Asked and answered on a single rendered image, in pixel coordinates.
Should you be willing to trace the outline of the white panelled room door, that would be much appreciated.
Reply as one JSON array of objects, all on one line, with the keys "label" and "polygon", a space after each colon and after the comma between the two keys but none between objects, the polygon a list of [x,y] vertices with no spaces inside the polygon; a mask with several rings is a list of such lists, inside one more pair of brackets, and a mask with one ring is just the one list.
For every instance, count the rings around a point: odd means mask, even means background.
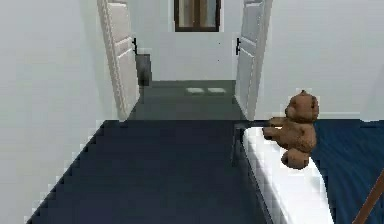
[{"label": "white panelled room door", "polygon": [[125,121],[140,98],[130,11],[126,0],[97,0],[97,6],[117,117]]},{"label": "white panelled room door", "polygon": [[248,121],[255,119],[272,2],[243,0],[235,99]]}]

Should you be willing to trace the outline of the dark framed window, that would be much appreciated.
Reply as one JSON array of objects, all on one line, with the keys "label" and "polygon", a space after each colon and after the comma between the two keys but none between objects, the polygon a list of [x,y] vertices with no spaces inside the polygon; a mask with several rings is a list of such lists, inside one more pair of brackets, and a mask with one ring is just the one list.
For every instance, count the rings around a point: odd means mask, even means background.
[{"label": "dark framed window", "polygon": [[176,32],[218,32],[221,0],[173,0]]}]

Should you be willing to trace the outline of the brown teddy bear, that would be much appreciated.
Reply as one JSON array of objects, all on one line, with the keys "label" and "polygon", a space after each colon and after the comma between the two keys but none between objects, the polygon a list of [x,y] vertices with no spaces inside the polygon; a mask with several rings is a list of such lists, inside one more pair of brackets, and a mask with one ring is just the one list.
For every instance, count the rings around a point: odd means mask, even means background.
[{"label": "brown teddy bear", "polygon": [[272,117],[262,128],[265,140],[275,141],[285,149],[281,162],[286,167],[301,170],[308,166],[317,144],[314,122],[318,115],[317,98],[302,90],[290,99],[284,117]]}]

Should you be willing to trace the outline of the bed with blue cover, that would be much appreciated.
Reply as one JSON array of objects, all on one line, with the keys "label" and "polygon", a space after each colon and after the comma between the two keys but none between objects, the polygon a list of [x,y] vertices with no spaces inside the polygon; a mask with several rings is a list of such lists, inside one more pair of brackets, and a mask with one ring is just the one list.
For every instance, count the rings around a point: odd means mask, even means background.
[{"label": "bed with blue cover", "polygon": [[241,161],[267,224],[352,224],[384,169],[384,121],[321,119],[309,155],[268,140],[263,121],[237,122]]}]

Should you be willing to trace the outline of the brown wooden pole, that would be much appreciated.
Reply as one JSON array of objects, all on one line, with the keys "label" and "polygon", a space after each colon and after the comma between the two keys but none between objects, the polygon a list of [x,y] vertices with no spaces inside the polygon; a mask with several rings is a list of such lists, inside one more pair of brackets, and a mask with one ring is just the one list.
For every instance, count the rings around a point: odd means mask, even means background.
[{"label": "brown wooden pole", "polygon": [[379,177],[377,178],[375,184],[373,185],[371,191],[369,192],[365,202],[361,206],[356,217],[352,221],[352,224],[365,224],[368,216],[370,215],[372,209],[377,203],[378,199],[384,192],[384,168],[382,169]]}]

